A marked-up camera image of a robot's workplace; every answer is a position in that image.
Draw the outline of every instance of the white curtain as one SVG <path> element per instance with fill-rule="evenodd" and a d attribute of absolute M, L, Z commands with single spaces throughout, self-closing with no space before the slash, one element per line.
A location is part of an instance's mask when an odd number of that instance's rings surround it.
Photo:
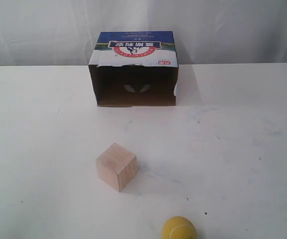
<path fill-rule="evenodd" d="M 86 65 L 131 30 L 172 30 L 180 64 L 287 62 L 287 0 L 0 0 L 0 65 Z"/>

